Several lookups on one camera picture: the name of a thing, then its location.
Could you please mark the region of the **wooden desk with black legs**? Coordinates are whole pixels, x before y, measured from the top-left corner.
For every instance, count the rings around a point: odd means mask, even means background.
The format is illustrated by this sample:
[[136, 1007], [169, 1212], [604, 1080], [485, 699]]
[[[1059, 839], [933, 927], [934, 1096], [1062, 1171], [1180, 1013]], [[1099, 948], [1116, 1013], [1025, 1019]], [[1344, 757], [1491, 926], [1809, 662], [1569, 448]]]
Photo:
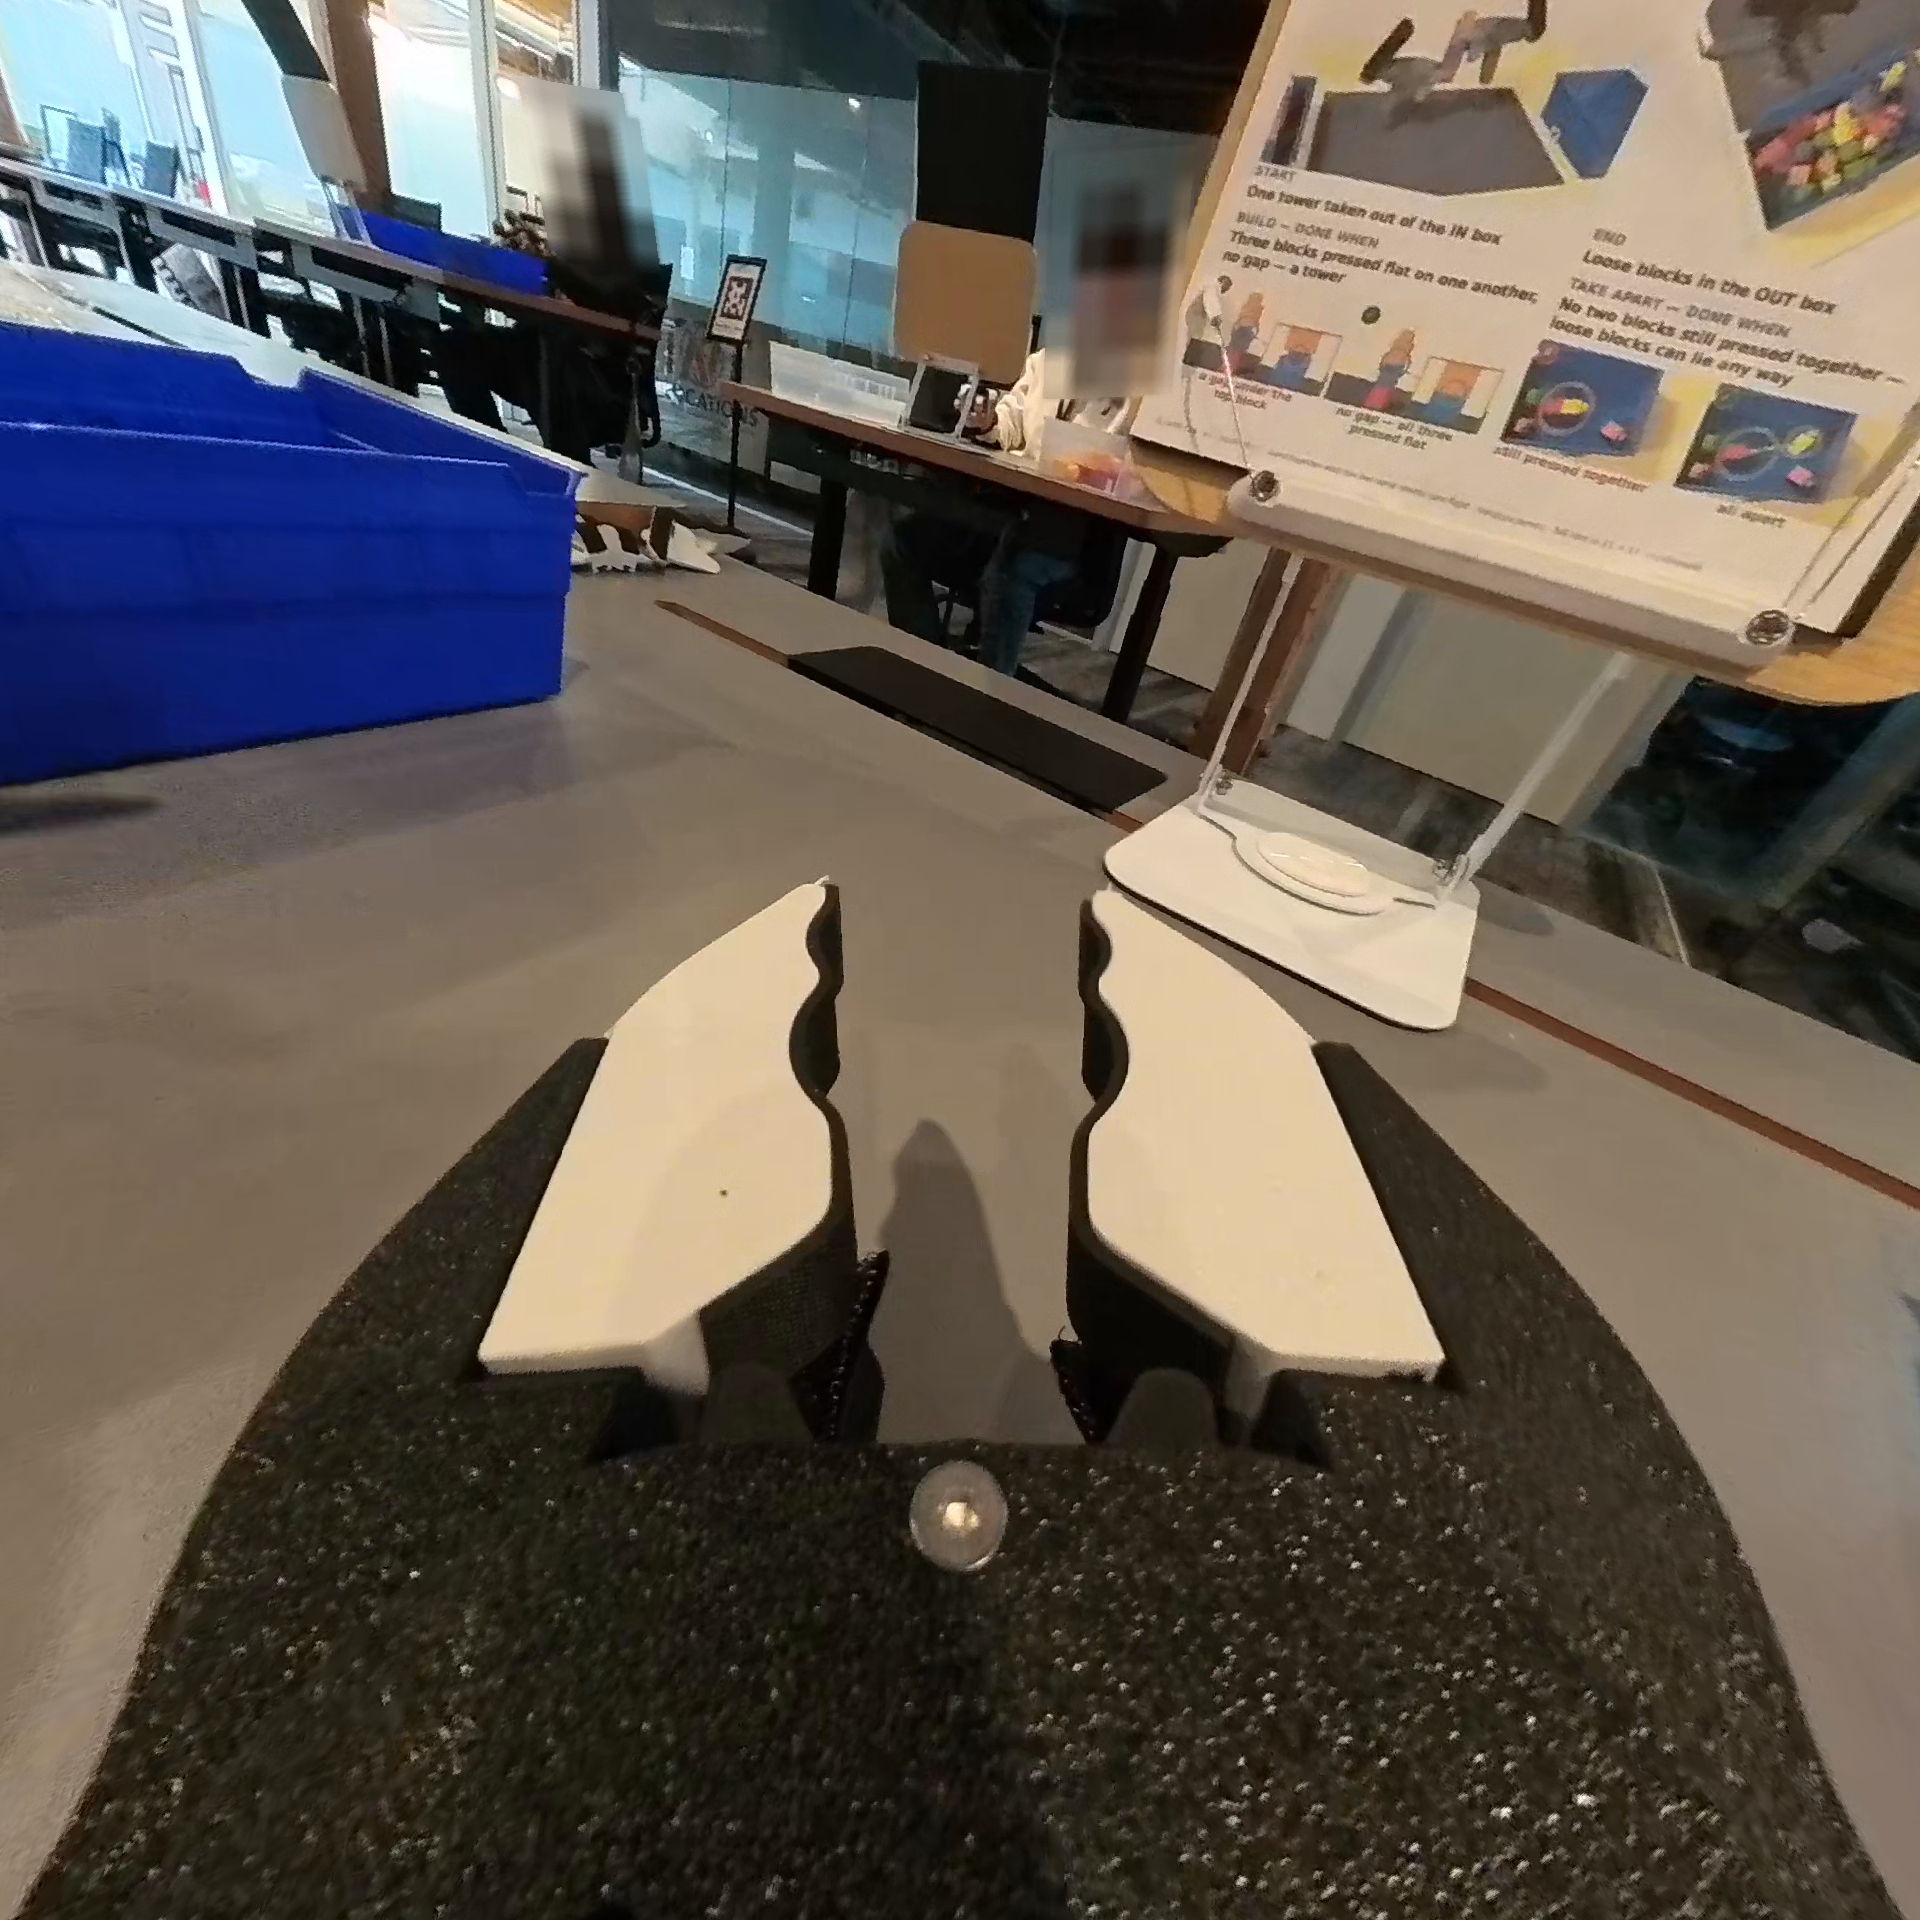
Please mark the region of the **wooden desk with black legs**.
[[1225, 534], [1148, 492], [1118, 495], [1083, 486], [963, 439], [937, 439], [870, 419], [842, 416], [736, 377], [724, 379], [717, 390], [736, 409], [765, 419], [769, 455], [774, 463], [803, 468], [820, 481], [808, 553], [808, 587], [820, 597], [836, 597], [853, 492], [952, 516], [1003, 511], [1006, 503], [1017, 497], [1025, 505], [1043, 503], [1053, 511], [1096, 516], [1142, 541], [1149, 549], [1149, 563], [1122, 624], [1120, 649], [1099, 704], [1105, 718], [1122, 725], [1133, 715], [1177, 565], [1213, 556], [1227, 543]]

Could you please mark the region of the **brown cardboard panel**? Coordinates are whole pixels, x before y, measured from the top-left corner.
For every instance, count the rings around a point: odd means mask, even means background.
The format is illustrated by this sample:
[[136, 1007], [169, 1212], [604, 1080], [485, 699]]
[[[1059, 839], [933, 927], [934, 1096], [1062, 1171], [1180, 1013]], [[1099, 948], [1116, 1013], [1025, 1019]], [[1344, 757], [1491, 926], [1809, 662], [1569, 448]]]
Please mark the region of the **brown cardboard panel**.
[[894, 352], [914, 363], [939, 356], [1012, 383], [1032, 353], [1036, 292], [1034, 243], [912, 221], [899, 243]]

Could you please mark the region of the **white instruction sheet stand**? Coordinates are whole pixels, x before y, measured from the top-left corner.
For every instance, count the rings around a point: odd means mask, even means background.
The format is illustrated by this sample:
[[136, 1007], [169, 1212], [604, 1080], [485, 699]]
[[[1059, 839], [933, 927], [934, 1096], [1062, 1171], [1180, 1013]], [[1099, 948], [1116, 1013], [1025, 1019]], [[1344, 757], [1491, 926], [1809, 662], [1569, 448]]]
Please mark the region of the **white instruction sheet stand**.
[[[1483, 861], [1629, 659], [1916, 691], [1916, 64], [1907, 3], [1268, 9], [1131, 448], [1304, 573], [1126, 896], [1443, 1030]], [[1361, 573], [1602, 649], [1458, 855], [1229, 799], [1273, 646]]]

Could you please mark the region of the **long wooden table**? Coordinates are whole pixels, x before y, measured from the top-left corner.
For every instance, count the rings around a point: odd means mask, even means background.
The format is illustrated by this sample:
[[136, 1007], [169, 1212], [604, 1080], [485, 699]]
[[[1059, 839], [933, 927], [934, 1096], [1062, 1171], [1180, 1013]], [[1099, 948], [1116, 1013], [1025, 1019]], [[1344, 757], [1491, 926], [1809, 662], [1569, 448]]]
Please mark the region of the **long wooden table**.
[[257, 311], [277, 318], [294, 347], [406, 398], [435, 389], [470, 425], [502, 431], [507, 413], [523, 416], [547, 451], [547, 334], [560, 323], [619, 328], [550, 291], [501, 292], [334, 233], [277, 224], [253, 233]]

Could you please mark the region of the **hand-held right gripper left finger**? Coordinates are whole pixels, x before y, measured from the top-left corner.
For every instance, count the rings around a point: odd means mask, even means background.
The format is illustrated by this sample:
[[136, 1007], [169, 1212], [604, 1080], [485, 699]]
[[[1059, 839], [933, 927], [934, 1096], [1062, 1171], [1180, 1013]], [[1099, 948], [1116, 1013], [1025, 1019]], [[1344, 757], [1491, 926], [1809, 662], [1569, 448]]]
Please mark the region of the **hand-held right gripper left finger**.
[[696, 1401], [853, 1333], [861, 1277], [833, 1103], [842, 896], [804, 881], [611, 1025], [477, 1343], [488, 1375], [635, 1371]]

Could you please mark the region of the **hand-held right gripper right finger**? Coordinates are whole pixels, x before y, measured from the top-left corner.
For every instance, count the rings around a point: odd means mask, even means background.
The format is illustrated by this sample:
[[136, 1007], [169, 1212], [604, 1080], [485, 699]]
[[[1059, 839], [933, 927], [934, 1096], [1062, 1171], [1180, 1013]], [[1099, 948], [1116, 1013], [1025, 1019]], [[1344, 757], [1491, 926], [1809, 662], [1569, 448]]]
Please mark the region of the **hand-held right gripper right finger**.
[[1080, 919], [1089, 1110], [1068, 1165], [1065, 1403], [1091, 1445], [1288, 1445], [1306, 1381], [1449, 1357], [1324, 1057], [1118, 888]]

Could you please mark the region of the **blue plastic bin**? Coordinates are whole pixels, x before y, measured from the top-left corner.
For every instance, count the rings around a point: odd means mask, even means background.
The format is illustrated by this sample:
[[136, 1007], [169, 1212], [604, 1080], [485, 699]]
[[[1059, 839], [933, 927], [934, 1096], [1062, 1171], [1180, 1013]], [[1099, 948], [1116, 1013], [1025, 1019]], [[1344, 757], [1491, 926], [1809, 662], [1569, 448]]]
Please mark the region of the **blue plastic bin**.
[[580, 481], [323, 373], [5, 324], [3, 781], [556, 696]]
[[334, 216], [344, 238], [369, 245], [386, 256], [404, 259], [419, 267], [451, 272], [453, 277], [483, 280], [501, 292], [523, 296], [545, 296], [549, 292], [549, 272], [541, 256], [411, 224], [370, 208], [336, 208]]

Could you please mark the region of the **striped crumpled paper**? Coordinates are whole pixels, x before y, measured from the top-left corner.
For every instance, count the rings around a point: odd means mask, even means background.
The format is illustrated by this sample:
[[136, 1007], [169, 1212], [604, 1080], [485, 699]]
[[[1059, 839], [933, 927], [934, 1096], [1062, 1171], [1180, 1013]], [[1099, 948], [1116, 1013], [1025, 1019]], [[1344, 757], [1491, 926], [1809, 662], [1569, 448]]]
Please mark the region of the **striped crumpled paper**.
[[716, 576], [724, 560], [753, 557], [742, 534], [714, 534], [672, 507], [590, 500], [577, 509], [569, 567], [577, 573], [685, 571]]

